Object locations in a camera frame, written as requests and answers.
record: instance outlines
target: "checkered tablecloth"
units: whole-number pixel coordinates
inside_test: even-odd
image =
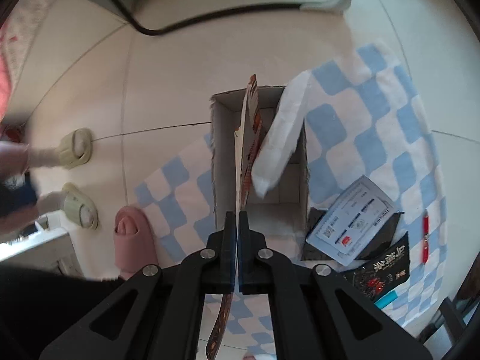
[[[305,117],[310,206],[328,207],[361,175],[405,212],[395,240],[410,243],[410,278],[383,309],[404,326],[438,297],[446,259],[446,203],[438,156],[411,79],[382,44],[371,44],[311,71]],[[135,190],[157,237],[162,267],[206,245],[215,229],[210,135],[192,143]],[[422,256],[422,213],[430,214],[430,256]],[[296,263],[303,239],[275,239]],[[162,263],[165,251],[170,263]],[[316,262],[304,263],[307,266]],[[221,296],[207,295],[216,315]],[[234,295],[227,330],[252,354],[275,353],[266,295]]]

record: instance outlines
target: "qr code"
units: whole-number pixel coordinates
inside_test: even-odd
[[[323,235],[327,238],[330,238],[330,236],[334,233],[335,230],[333,230],[333,228],[331,228],[330,226],[328,226],[326,228],[326,230],[323,232]]]

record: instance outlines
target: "open cardboard box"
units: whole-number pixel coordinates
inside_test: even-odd
[[[270,128],[283,86],[259,87],[258,102],[263,126]],[[213,143],[213,190],[215,202],[215,223],[221,230],[227,211],[236,208],[236,172],[235,172],[235,130],[241,122],[241,111],[245,89],[219,93],[212,96],[212,143]],[[251,127],[245,128],[243,155],[249,151],[248,134]],[[306,235],[307,222],[307,156],[305,133],[302,131],[297,143],[297,150],[292,154],[279,184],[269,191],[264,199],[255,194],[251,186],[246,204],[250,229],[261,232],[267,237],[267,244],[272,245],[275,237],[292,236],[291,239]]]

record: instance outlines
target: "metal screw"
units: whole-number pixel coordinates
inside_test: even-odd
[[[213,257],[215,257],[215,250],[213,250],[213,249],[203,249],[200,252],[200,255],[203,259],[213,259]]]
[[[155,276],[158,273],[158,267],[156,265],[147,265],[142,269],[142,273],[145,276]]]
[[[265,248],[258,251],[258,257],[260,257],[261,259],[269,259],[272,256],[273,252],[270,249]]]
[[[315,267],[315,272],[320,276],[328,276],[332,272],[332,268],[328,265],[320,264]]]

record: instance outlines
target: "slipper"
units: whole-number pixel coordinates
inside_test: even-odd
[[[67,218],[78,226],[95,230],[98,226],[98,212],[92,200],[85,195],[85,193],[80,192],[80,190],[72,183],[66,183],[63,186],[62,191],[67,193],[65,202],[63,203],[63,210]],[[80,210],[84,206],[90,210],[90,213],[93,216],[93,223],[90,227],[84,227],[80,218]]]
[[[122,207],[115,216],[115,265],[129,279],[148,264],[158,265],[152,228],[142,210]]]
[[[85,152],[81,157],[77,157],[74,152],[74,136],[85,142]],[[65,169],[72,169],[88,162],[92,156],[92,149],[92,132],[88,128],[79,128],[63,137],[55,151],[60,159],[60,165]]]

